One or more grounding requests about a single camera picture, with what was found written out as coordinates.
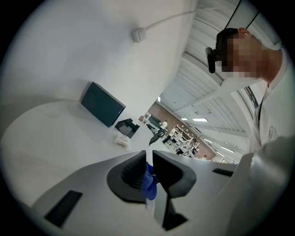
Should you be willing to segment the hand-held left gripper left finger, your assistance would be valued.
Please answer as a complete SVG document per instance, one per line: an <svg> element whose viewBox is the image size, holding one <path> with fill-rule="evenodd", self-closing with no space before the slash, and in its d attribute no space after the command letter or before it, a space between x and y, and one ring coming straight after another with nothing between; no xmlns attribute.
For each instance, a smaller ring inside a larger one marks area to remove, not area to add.
<svg viewBox="0 0 295 236"><path fill-rule="evenodd" d="M159 236L164 229L142 192L146 152L124 154L73 172L33 209L67 236Z"/></svg>

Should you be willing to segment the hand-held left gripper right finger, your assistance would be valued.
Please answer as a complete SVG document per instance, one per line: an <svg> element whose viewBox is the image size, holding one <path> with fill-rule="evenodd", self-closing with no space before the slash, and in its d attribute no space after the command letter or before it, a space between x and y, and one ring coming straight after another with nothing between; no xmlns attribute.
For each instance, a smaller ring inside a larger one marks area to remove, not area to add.
<svg viewBox="0 0 295 236"><path fill-rule="evenodd" d="M154 150L153 235L224 236L232 204L222 195L235 168Z"/></svg>

